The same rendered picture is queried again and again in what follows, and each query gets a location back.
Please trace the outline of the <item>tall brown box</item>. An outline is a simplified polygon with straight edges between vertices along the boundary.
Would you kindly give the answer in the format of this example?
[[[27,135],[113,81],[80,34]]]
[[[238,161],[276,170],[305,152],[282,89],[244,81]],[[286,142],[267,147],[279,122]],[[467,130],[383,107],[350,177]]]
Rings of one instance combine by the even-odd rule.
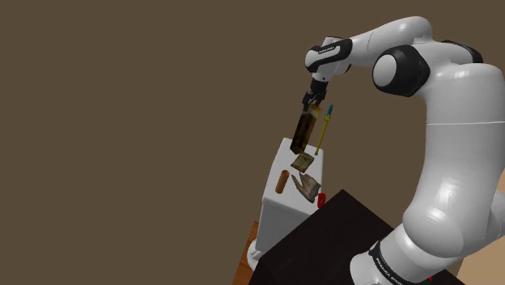
[[[320,107],[316,104],[310,104],[302,111],[290,146],[294,154],[298,155],[305,151],[319,114]]]

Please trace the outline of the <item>brown cylinder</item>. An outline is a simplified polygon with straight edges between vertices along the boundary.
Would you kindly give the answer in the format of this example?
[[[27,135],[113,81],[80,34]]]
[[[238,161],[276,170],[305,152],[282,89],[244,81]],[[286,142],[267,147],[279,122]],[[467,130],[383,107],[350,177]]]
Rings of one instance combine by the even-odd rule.
[[[280,172],[280,175],[279,175],[279,178],[278,178],[278,182],[275,186],[275,192],[277,194],[281,194],[283,192],[283,190],[285,189],[286,187],[286,183],[288,181],[288,179],[290,178],[290,172],[286,169],[283,169],[281,172]]]

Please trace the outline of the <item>yellow pen with blue tip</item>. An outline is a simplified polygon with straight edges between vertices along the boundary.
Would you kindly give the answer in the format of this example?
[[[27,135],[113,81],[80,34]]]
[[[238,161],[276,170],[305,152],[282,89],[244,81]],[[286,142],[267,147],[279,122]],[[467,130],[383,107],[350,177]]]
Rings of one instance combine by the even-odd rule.
[[[316,146],[315,155],[318,155],[319,152],[320,152],[320,147],[321,147],[322,141],[323,141],[324,136],[325,136],[325,131],[326,131],[327,126],[328,126],[328,124],[329,124],[329,122],[331,120],[332,111],[333,111],[333,105],[331,104],[328,107],[327,113],[325,114],[325,119],[324,119],[324,123],[323,123],[322,129],[321,129],[321,132],[320,132],[320,137],[319,137],[319,140],[318,140],[318,143],[317,143],[317,146]]]

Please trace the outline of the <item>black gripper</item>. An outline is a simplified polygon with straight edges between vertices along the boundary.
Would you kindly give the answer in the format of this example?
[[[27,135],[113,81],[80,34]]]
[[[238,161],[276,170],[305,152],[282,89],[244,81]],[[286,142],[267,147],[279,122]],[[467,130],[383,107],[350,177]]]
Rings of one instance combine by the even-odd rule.
[[[307,91],[302,99],[303,111],[307,112],[312,100],[316,100],[316,105],[319,106],[324,100],[327,92],[327,81],[320,81],[312,78],[310,91]]]

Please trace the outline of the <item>black robot stand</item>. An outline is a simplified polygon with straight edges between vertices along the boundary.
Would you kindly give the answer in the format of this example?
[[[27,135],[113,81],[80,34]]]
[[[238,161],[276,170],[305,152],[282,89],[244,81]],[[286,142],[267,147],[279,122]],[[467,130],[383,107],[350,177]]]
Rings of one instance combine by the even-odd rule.
[[[342,189],[260,257],[248,285],[354,285],[351,258],[392,231]]]

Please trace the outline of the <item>tan square block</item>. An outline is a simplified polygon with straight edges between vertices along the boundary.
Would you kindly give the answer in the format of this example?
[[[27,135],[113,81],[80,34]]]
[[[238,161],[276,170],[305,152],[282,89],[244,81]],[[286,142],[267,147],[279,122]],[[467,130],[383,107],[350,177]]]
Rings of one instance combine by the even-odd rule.
[[[314,161],[314,157],[307,154],[307,153],[300,153],[298,156],[295,158],[294,162],[291,164],[291,167],[298,170],[301,173],[305,173],[311,164]]]

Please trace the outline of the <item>grey crumpled cloth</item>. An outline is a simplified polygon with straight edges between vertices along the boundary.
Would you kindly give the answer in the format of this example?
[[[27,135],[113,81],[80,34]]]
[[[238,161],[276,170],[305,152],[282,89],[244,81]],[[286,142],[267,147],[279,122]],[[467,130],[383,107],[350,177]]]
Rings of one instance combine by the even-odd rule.
[[[314,203],[319,194],[321,184],[308,174],[299,173],[299,178],[291,175],[295,188],[310,202]]]

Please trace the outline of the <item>white toilet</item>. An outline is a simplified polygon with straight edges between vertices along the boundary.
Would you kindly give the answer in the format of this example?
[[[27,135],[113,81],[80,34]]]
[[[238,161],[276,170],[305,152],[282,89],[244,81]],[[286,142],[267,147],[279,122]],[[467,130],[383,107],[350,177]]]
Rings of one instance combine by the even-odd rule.
[[[296,188],[291,175],[299,178],[299,171],[291,164],[297,157],[291,149],[291,140],[284,138],[271,164],[265,190],[262,196],[261,214],[257,229],[257,237],[251,242],[247,252],[247,262],[255,269],[259,259],[293,229],[300,225],[308,216],[317,210],[317,202],[310,203]],[[315,155],[316,147],[306,146],[305,152],[314,157],[309,169],[304,173],[322,182],[324,151],[320,149]],[[286,169],[290,178],[281,194],[275,192],[280,172]]]

